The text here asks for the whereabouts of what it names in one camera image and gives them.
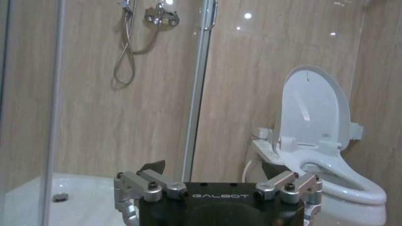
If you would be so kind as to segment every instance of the shower drain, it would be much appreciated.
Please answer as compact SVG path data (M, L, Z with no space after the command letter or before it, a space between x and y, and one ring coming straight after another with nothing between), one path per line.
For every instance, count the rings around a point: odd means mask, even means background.
M52 202L64 202L68 200L68 194L66 193L58 193L53 195Z

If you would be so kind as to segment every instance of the glass shower door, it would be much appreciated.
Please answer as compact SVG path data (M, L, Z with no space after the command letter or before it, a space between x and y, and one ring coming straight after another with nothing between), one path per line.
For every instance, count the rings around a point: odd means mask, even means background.
M162 3L177 13L153 48L133 56L132 82L112 86L121 51L121 7L113 1L65 1L48 225L122 225L113 176L165 160L164 176L189 180L213 0L138 0L130 35L141 49L154 27L144 12ZM132 73L122 57L118 76Z
M57 1L0 1L0 225L44 223Z

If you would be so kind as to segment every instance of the bathroom wall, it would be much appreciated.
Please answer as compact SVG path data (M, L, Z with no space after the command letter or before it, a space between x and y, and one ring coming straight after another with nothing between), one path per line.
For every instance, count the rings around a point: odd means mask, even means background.
M211 36L193 181L239 181L252 127L275 123L300 64L331 73L348 96L365 0L220 1Z
M9 20L0 130L6 190L42 171L52 111L54 1L13 0Z
M136 77L121 88L113 66L121 50L121 8L109 0L65 1L60 123L54 170L112 177L144 163L166 160L165 173L179 178L187 129L185 97L192 88L199 30L199 0L173 0L180 24L161 28L154 48L134 56ZM149 40L144 9L137 1L133 49ZM118 76L130 74L124 57Z
M387 225L400 225L402 203L402 1L367 5L355 79L351 119L364 126L363 139L344 157L351 167L387 193Z

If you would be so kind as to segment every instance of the white toilet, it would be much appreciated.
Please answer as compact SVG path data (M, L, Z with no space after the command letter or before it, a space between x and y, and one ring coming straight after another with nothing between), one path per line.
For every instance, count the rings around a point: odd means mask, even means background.
M321 69L300 66L289 73L277 110L275 129L253 131L243 182L265 180L261 162L300 175L311 172L323 180L321 211L313 225L384 225L386 193L340 156L348 141L360 139L363 128L349 122L345 95Z

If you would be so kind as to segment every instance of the toilet seat lid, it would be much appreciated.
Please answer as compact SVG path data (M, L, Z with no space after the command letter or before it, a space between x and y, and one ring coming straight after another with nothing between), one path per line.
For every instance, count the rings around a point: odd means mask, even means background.
M299 66L285 79L281 95L275 136L293 137L300 145L337 143L344 150L349 138L348 101L333 78L317 67Z

